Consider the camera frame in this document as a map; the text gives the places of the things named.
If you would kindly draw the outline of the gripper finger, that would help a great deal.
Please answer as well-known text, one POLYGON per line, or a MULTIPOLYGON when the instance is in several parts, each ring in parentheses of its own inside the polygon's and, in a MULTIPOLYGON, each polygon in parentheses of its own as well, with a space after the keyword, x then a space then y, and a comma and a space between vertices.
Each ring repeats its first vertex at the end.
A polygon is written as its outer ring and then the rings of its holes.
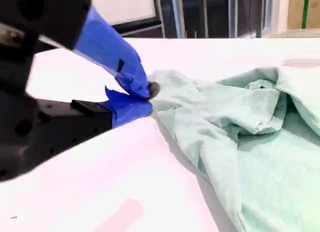
POLYGON ((105 89, 106 101, 39 99, 34 128, 34 163, 52 157, 152 112, 148 100, 105 89))
POLYGON ((159 91, 136 50, 92 0, 0 0, 0 81, 19 94, 41 36, 101 66, 133 97, 149 100, 159 91))

